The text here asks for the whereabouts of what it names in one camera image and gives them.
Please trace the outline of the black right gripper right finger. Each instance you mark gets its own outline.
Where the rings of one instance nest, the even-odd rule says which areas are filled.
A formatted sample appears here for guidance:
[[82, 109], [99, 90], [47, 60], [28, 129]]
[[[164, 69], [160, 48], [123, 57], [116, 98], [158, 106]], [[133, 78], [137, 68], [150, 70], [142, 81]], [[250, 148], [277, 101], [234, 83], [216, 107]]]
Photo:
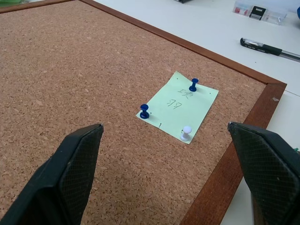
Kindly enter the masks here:
[[300, 225], [300, 154], [272, 131], [230, 122], [244, 179], [268, 225]]

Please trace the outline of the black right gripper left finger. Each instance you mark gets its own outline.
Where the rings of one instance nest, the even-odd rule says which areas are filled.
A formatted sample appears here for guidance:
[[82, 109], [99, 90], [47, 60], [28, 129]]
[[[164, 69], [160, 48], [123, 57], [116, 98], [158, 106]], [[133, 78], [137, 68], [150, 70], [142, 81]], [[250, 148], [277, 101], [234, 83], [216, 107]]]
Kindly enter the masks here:
[[0, 225], [81, 225], [94, 180], [102, 124], [67, 135], [32, 175]]

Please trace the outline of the white push pin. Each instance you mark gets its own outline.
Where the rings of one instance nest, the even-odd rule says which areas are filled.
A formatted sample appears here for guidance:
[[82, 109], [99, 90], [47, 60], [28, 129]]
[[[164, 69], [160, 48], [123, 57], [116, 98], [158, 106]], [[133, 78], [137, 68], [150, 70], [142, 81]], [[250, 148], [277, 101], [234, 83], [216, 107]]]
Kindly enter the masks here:
[[180, 134], [180, 139], [183, 141], [183, 142], [189, 142], [191, 140], [191, 136], [190, 136], [190, 133], [192, 132], [192, 128], [190, 126], [185, 126], [183, 129], [182, 129], [182, 132]]

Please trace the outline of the wood-framed cork board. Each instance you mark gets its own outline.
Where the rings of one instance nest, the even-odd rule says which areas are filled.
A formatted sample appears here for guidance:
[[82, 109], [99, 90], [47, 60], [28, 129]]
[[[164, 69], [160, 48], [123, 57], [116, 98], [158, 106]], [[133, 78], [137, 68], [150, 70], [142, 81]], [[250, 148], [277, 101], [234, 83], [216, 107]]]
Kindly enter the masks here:
[[[218, 90], [191, 143], [137, 117], [180, 72]], [[101, 123], [83, 225], [219, 225], [241, 181], [230, 121], [286, 85], [91, 1], [0, 9], [0, 222], [64, 137]]]

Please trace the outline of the green handwritten paper note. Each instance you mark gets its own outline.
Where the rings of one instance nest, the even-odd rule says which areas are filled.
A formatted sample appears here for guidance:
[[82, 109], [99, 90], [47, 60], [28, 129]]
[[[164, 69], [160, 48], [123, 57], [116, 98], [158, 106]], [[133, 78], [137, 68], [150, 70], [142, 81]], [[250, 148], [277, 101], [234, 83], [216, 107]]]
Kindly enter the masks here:
[[190, 144], [218, 95], [218, 90], [198, 83], [196, 92], [191, 92], [191, 85], [191, 80], [178, 71], [174, 72], [169, 81], [148, 101], [149, 118], [142, 119], [141, 110], [136, 117], [180, 141], [182, 129], [190, 126], [191, 140], [184, 142]]

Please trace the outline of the blue push pin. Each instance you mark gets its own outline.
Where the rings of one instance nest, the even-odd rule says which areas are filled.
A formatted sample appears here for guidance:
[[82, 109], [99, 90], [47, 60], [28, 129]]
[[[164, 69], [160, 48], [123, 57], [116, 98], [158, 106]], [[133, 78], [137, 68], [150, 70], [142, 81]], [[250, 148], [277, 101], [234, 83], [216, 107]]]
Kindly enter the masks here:
[[141, 109], [140, 117], [141, 117], [142, 119], [148, 119], [148, 118], [149, 118], [149, 113], [147, 112], [148, 108], [149, 108], [149, 107], [148, 107], [147, 104], [142, 104], [142, 105], [140, 106], [140, 109]]
[[191, 92], [196, 92], [196, 84], [199, 82], [199, 80], [197, 78], [193, 78], [191, 80], [191, 82], [192, 82], [192, 85], [189, 87], [189, 90]]

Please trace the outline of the black gel pen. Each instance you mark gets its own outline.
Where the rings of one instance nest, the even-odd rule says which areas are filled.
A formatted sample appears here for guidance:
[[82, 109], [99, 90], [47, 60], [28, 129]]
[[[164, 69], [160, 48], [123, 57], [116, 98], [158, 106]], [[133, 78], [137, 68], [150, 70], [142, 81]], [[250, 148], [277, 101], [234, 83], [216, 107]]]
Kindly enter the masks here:
[[259, 52], [263, 52], [263, 53], [267, 53], [267, 54], [272, 54], [275, 56], [280, 56], [280, 57], [284, 57], [287, 59], [291, 59], [291, 60], [296, 60], [296, 61], [300, 61], [300, 55], [299, 54], [295, 54], [292, 52], [287, 52], [284, 51], [282, 49], [270, 46], [270, 45], [266, 45], [260, 42], [256, 42], [247, 38], [241, 38], [240, 39], [240, 44], [243, 47], [252, 49], [252, 50], [256, 50]]

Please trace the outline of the clear plastic parts box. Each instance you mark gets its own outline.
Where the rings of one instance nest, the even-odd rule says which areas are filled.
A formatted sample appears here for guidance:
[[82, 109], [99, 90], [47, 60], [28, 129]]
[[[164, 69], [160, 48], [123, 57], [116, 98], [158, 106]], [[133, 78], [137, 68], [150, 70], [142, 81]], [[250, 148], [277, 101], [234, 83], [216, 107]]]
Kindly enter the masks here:
[[232, 12], [280, 25], [286, 18], [288, 9], [277, 0], [236, 0]]

